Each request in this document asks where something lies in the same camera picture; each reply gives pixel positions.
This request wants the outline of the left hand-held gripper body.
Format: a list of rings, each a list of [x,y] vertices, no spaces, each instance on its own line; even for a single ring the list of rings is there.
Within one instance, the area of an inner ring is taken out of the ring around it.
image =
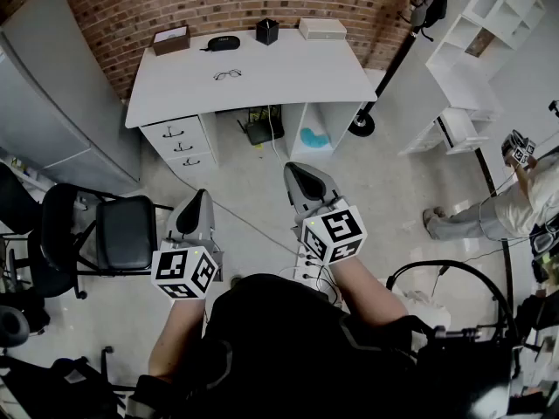
[[[151,283],[171,300],[204,300],[214,282],[223,281],[223,255],[214,229],[181,233],[167,228],[152,254]]]

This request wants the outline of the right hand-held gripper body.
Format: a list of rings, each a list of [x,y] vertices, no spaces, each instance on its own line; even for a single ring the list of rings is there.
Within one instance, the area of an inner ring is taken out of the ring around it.
[[[367,239],[367,231],[355,205],[345,197],[307,215],[301,222],[302,244],[323,265],[339,263],[356,256]]]

